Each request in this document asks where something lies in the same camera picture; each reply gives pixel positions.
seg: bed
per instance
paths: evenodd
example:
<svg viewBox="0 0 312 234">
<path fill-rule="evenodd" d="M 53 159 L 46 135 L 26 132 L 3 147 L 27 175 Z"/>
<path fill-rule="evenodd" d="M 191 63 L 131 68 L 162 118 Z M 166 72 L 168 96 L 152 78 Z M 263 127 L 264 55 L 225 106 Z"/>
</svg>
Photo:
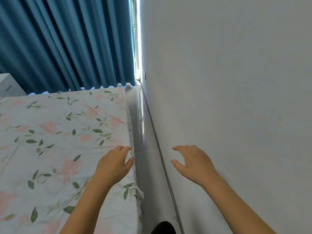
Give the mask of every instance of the bed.
<svg viewBox="0 0 312 234">
<path fill-rule="evenodd" d="M 0 233 L 60 232 L 99 159 L 133 147 L 126 101 L 124 88 L 0 99 Z M 142 198 L 134 165 L 108 193 L 95 233 L 141 233 Z"/>
</svg>

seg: tiled floor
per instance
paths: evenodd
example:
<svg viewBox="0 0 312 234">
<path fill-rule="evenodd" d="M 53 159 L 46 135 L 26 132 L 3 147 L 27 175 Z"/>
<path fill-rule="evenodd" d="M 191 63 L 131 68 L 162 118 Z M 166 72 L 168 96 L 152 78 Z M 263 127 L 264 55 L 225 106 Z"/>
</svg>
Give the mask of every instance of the tiled floor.
<svg viewBox="0 0 312 234">
<path fill-rule="evenodd" d="M 137 183 L 144 193 L 144 200 L 141 204 L 142 234 L 150 234 L 161 221 L 169 221 L 177 234 L 180 234 L 181 231 L 141 87 L 128 87 L 126 93 L 133 127 Z"/>
</svg>

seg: left hand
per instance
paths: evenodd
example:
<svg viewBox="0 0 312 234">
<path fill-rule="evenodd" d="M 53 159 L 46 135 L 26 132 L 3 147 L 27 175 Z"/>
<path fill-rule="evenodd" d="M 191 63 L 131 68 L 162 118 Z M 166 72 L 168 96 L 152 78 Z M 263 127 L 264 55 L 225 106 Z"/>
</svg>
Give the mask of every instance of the left hand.
<svg viewBox="0 0 312 234">
<path fill-rule="evenodd" d="M 131 157 L 127 163 L 126 157 L 132 147 L 117 146 L 104 155 L 96 167 L 93 179 L 110 186 L 110 188 L 124 178 L 130 171 L 135 158 Z"/>
</svg>

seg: blue curtain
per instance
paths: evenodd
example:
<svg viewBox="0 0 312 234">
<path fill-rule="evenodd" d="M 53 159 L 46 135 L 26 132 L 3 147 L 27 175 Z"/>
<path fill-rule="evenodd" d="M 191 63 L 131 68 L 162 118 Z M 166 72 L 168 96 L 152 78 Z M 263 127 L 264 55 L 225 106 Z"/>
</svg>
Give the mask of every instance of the blue curtain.
<svg viewBox="0 0 312 234">
<path fill-rule="evenodd" d="M 0 73 L 26 93 L 135 85 L 131 0 L 0 0 Z"/>
</svg>

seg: forearm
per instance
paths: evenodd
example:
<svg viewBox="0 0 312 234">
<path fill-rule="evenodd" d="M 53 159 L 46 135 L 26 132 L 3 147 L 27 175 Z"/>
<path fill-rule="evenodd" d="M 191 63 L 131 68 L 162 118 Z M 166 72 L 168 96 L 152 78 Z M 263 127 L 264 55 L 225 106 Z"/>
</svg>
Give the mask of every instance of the forearm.
<svg viewBox="0 0 312 234">
<path fill-rule="evenodd" d="M 93 233 L 99 211 L 110 188 L 110 185 L 93 177 L 60 234 Z"/>
<path fill-rule="evenodd" d="M 218 177 L 214 184 L 204 184 L 203 188 L 234 234 L 276 234 L 222 177 Z"/>
</svg>

